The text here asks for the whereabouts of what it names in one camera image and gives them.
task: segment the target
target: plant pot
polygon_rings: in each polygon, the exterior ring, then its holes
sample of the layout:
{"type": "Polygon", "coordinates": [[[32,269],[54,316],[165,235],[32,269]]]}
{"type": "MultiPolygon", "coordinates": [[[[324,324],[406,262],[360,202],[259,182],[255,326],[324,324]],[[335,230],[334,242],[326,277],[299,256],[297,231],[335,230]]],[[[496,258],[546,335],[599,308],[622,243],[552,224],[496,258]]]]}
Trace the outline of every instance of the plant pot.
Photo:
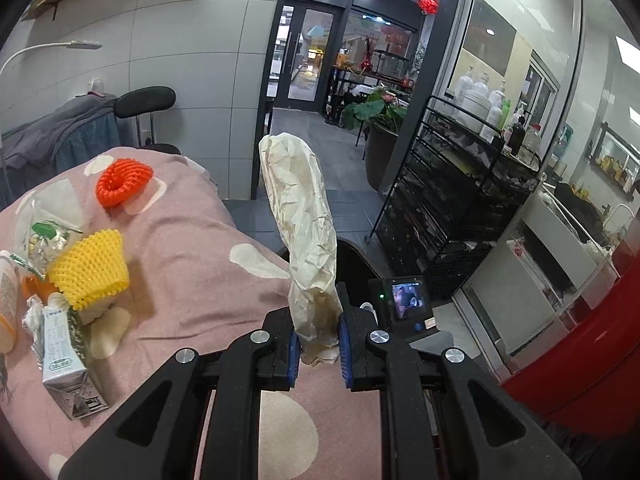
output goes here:
{"type": "Polygon", "coordinates": [[[364,167],[367,173],[367,182],[376,191],[382,183],[386,165],[398,140],[398,134],[387,130],[375,121],[369,122],[369,136],[364,156],[364,167]]]}

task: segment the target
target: blue gripper pad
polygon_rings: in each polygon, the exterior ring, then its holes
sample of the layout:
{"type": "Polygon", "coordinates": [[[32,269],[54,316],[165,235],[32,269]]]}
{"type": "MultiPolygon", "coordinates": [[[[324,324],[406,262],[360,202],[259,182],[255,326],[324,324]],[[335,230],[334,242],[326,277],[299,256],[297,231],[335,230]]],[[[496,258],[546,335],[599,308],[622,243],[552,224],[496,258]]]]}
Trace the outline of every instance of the blue gripper pad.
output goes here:
{"type": "Polygon", "coordinates": [[[291,340],[289,341],[289,369],[287,370],[287,379],[289,379],[289,386],[293,388],[298,378],[298,371],[300,370],[300,341],[298,340],[298,334],[293,330],[291,331],[291,340]]]}
{"type": "Polygon", "coordinates": [[[351,342],[349,340],[349,332],[347,330],[347,322],[344,314],[340,314],[338,321],[338,346],[340,347],[340,368],[342,369],[342,378],[347,388],[353,386],[353,371],[351,368],[351,342]]]}

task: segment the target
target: chair headrest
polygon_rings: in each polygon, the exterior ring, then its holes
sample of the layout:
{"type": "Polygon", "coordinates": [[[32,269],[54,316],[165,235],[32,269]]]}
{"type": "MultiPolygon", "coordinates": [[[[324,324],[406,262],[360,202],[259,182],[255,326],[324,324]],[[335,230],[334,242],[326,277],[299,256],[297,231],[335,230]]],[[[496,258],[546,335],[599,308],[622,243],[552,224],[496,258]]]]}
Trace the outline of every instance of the chair headrest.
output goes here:
{"type": "Polygon", "coordinates": [[[168,86],[148,86],[120,96],[113,105],[119,119],[167,110],[175,103],[175,92],[168,86]]]}

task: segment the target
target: pink blanket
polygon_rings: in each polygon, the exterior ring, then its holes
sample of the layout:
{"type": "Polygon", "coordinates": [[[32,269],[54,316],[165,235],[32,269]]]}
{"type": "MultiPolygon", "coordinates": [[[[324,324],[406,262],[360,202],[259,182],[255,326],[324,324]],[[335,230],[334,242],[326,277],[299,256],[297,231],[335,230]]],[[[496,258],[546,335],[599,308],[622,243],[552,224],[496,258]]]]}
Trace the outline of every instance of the pink blanket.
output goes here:
{"type": "MultiPolygon", "coordinates": [[[[89,325],[91,368],[111,408],[69,421],[44,390],[23,330],[6,356],[10,398],[0,407],[23,446],[51,478],[64,461],[173,352],[226,348],[287,305],[287,264],[238,232],[202,168],[187,159],[115,148],[55,180],[69,179],[87,231],[116,228],[124,236],[131,285],[89,325]],[[155,180],[127,207],[105,211],[94,189],[108,157],[135,158],[155,180]]],[[[45,183],[38,189],[47,186],[45,183]]],[[[13,248],[16,210],[0,214],[0,249],[13,248]]],[[[24,313],[20,302],[18,314],[24,313]]],[[[260,478],[380,477],[378,394],[344,388],[339,364],[300,365],[295,389],[267,392],[260,414],[260,478]]]]}

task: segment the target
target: small display screen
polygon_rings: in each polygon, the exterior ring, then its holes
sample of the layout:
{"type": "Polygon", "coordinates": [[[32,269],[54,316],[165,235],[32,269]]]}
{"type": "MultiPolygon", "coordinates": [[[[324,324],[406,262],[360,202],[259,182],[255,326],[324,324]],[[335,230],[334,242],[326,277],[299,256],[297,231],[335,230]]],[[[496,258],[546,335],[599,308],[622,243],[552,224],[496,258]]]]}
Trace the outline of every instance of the small display screen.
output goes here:
{"type": "Polygon", "coordinates": [[[391,286],[391,290],[394,295],[398,319],[405,319],[409,310],[425,307],[420,283],[396,283],[391,286]]]}

